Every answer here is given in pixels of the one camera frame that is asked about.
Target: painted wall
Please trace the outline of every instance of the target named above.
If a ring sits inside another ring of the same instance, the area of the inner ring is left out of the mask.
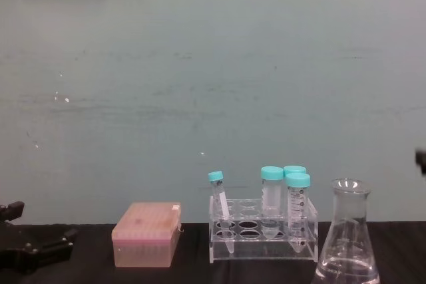
[[[260,168],[368,181],[369,219],[426,219],[426,0],[0,0],[0,202],[21,223],[115,222],[206,175],[260,196]]]

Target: tube cap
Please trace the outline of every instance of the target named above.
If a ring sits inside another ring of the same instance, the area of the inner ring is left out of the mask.
[[[284,176],[290,173],[306,173],[304,166],[284,166]]]
[[[277,166],[264,166],[260,170],[260,177],[263,180],[279,181],[284,179],[284,170]]]
[[[307,188],[311,185],[311,176],[306,173],[290,173],[286,176],[286,182],[291,188]]]
[[[208,180],[210,182],[219,181],[224,179],[224,174],[222,171],[210,172],[208,174]]]

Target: glass flask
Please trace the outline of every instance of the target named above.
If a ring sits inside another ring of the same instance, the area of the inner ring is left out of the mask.
[[[312,284],[379,284],[368,235],[365,182],[333,181],[333,221],[328,231]]]

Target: black object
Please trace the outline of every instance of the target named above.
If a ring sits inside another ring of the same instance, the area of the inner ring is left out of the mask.
[[[415,163],[420,167],[421,173],[426,176],[426,151],[417,150],[415,152]]]
[[[6,222],[21,217],[24,205],[15,202],[7,207],[0,206],[0,269],[32,273],[38,267],[69,260],[77,236],[75,229],[40,242]]]
[[[329,222],[318,223],[321,248]],[[381,284],[426,283],[426,221],[367,223]],[[312,261],[215,261],[208,259],[208,224],[183,223],[170,268],[116,268],[114,225],[74,225],[79,231],[73,257],[30,275],[0,272],[1,284],[310,284]],[[35,235],[64,232],[69,225],[22,227]]]

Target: flask neck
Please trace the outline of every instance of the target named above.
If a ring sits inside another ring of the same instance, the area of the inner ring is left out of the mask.
[[[333,221],[355,219],[365,221],[367,218],[368,194],[355,194],[336,190],[334,193]]]

